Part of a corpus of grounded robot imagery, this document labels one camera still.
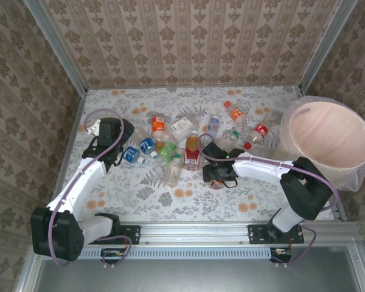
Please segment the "aluminium back rail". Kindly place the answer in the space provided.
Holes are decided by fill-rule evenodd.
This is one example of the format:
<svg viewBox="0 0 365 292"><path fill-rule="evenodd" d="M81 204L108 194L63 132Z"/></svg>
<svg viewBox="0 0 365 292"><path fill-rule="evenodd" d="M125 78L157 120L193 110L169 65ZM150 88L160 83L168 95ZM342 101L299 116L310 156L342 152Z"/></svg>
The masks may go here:
<svg viewBox="0 0 365 292"><path fill-rule="evenodd" d="M300 87L300 84L226 84L226 85L150 85L150 86L110 86L110 87L89 87L86 91L92 90L113 90L113 89L178 89L178 88L255 88L255 87L278 87L278 86L292 86Z"/></svg>

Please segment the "red label cola bottle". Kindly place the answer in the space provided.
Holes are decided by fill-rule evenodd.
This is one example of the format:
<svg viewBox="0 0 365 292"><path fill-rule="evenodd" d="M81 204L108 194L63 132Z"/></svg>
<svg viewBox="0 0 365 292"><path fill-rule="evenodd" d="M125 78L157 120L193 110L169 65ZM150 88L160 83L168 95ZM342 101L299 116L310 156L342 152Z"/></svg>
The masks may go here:
<svg viewBox="0 0 365 292"><path fill-rule="evenodd" d="M253 145L261 142L267 136L269 129L274 124L275 118L266 116L259 122L246 136L244 141L244 149L250 150Z"/></svg>

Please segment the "orange label juice bottle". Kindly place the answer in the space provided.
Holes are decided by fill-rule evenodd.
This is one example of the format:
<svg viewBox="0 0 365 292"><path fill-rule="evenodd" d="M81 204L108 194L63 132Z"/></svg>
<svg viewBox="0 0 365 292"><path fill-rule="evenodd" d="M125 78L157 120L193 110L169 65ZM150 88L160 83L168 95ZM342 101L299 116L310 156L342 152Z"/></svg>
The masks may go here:
<svg viewBox="0 0 365 292"><path fill-rule="evenodd" d="M151 120L151 136L155 142L156 151L159 153L166 139L165 120L163 116L153 116Z"/></svg>

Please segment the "aluminium mounting rail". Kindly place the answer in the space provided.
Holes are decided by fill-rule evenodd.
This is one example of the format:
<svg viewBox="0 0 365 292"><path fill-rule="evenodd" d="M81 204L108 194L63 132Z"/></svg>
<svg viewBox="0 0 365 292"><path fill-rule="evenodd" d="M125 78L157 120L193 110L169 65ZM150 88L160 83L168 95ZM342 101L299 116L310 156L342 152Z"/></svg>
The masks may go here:
<svg viewBox="0 0 365 292"><path fill-rule="evenodd" d="M122 222L139 225L140 245L151 247L249 246L249 225L261 221L223 222ZM303 224L317 233L313 246L348 246L360 244L362 238L356 224L348 221L308 221Z"/></svg>

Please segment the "grey metal sheet panel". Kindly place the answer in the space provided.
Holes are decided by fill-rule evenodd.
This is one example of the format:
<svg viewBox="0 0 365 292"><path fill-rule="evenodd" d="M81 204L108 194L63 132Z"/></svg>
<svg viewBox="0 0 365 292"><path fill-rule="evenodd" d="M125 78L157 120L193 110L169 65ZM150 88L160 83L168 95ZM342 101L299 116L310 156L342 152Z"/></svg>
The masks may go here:
<svg viewBox="0 0 365 292"><path fill-rule="evenodd" d="M126 260L104 268L43 262L35 292L361 292L344 248L312 248L286 267L269 260Z"/></svg>

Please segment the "blue label water bottle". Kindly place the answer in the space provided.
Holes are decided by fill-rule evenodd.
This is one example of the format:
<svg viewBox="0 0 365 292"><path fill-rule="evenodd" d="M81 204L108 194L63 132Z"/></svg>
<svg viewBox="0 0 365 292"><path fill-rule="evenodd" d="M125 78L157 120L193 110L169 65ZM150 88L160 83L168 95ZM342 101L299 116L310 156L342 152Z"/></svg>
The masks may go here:
<svg viewBox="0 0 365 292"><path fill-rule="evenodd" d="M145 164L146 162L146 159L141 155L139 150L133 147L128 147L124 151L123 158L130 164Z"/></svg>
<svg viewBox="0 0 365 292"><path fill-rule="evenodd" d="M139 143L139 148L144 154L149 155L153 159L156 159L158 157L155 142L150 137L142 139Z"/></svg>

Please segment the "small wired connector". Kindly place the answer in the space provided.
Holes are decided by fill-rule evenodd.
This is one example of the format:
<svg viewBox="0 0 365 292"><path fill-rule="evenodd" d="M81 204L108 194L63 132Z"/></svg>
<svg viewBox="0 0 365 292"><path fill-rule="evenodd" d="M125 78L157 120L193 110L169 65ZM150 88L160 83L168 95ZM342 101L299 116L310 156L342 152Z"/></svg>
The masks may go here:
<svg viewBox="0 0 365 292"><path fill-rule="evenodd" d="M100 256L104 259L121 259L125 253L125 248L105 248L101 249Z"/></svg>
<svg viewBox="0 0 365 292"><path fill-rule="evenodd" d="M270 248L270 256L273 263L288 263L291 261L292 252L290 248Z"/></svg>

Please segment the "clear bottle with orange cap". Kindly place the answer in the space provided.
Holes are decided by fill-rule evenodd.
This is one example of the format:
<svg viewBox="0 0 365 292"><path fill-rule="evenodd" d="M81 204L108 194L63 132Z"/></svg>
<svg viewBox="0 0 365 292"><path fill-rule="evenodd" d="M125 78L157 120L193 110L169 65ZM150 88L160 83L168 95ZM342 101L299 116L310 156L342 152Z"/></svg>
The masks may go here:
<svg viewBox="0 0 365 292"><path fill-rule="evenodd" d="M248 125L250 123L250 120L248 119L248 115L237 104L232 103L230 101L226 101L224 103L224 107L225 107L228 115L230 116L230 118L239 127L244 127L244 126L246 126L246 125Z"/></svg>

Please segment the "clear bottle with green cap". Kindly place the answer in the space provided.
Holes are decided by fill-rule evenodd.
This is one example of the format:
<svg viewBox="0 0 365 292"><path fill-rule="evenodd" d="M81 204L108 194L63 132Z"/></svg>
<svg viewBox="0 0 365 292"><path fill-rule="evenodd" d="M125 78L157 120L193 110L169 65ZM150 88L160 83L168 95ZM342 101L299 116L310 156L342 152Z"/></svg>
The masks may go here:
<svg viewBox="0 0 365 292"><path fill-rule="evenodd" d="M225 134L218 143L218 146L226 152L230 152L237 144L242 129L234 128L230 133Z"/></svg>

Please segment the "white carton box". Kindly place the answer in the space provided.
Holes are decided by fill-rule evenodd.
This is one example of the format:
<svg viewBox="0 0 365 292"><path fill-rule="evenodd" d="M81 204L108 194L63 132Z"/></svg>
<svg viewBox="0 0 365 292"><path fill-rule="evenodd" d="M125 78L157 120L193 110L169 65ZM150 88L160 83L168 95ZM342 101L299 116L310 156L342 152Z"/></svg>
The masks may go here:
<svg viewBox="0 0 365 292"><path fill-rule="evenodd" d="M200 117L196 115L180 118L170 125L172 135L174 135L174 137L185 137L191 133L192 130L197 129L199 121Z"/></svg>

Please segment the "green label plastic bottle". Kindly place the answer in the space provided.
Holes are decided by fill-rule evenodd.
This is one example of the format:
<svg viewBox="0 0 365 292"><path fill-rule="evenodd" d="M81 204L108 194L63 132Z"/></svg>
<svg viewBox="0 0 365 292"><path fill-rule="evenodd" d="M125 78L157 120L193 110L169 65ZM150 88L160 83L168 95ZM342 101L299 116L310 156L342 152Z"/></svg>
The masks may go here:
<svg viewBox="0 0 365 292"><path fill-rule="evenodd" d="M170 162L174 157L177 145L178 143L174 139L166 140L158 153L158 160L161 163Z"/></svg>

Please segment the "clear bottle with white cap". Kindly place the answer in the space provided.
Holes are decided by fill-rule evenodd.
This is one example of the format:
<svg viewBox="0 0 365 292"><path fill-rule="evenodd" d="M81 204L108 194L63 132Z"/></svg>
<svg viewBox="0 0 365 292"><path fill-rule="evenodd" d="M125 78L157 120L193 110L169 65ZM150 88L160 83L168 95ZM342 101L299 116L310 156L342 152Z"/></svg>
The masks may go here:
<svg viewBox="0 0 365 292"><path fill-rule="evenodd" d="M170 161L165 173L164 183L166 186L169 187L177 186L182 168L183 168L183 162L181 160L181 155L175 154L173 159Z"/></svg>

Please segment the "red label tea bottle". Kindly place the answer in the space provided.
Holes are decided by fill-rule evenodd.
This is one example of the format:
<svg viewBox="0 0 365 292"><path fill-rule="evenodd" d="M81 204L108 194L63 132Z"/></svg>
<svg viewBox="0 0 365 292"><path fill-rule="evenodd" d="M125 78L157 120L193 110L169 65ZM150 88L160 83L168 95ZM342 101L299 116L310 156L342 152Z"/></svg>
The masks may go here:
<svg viewBox="0 0 365 292"><path fill-rule="evenodd" d="M197 171L200 167L200 151L198 149L198 131L192 130L186 140L184 168L188 171Z"/></svg>

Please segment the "aluminium frame post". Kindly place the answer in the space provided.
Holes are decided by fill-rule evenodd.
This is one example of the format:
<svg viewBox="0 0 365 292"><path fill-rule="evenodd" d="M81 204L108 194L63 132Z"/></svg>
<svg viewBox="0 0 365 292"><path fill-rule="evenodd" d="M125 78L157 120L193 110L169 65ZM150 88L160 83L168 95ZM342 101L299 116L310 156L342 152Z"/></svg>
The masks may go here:
<svg viewBox="0 0 365 292"><path fill-rule="evenodd" d="M43 7L41 0L24 0L27 8L30 10L36 23L39 25L43 35L49 42L52 50L56 54L60 64L64 68L72 84L81 97L84 97L87 92L87 85L84 78L81 76L80 70L75 64L75 60L70 56L64 41L57 28L55 27L47 10Z"/></svg>
<svg viewBox="0 0 365 292"><path fill-rule="evenodd" d="M341 0L336 12L331 20L318 44L308 66L299 82L299 89L303 95L306 95L313 79L320 70L323 62L327 58L331 48L337 40L340 32L344 28L346 21L353 12L358 0Z"/></svg>

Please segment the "pale blue water bottle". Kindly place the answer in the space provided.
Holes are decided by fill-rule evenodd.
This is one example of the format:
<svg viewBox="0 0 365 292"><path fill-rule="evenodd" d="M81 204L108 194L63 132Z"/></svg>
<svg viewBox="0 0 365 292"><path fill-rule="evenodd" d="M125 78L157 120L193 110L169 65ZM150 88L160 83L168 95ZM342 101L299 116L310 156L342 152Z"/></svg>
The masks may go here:
<svg viewBox="0 0 365 292"><path fill-rule="evenodd" d="M210 142L214 142L218 136L218 131L220 127L220 117L218 115L213 115L208 123L206 135L203 137L204 144L208 144Z"/></svg>

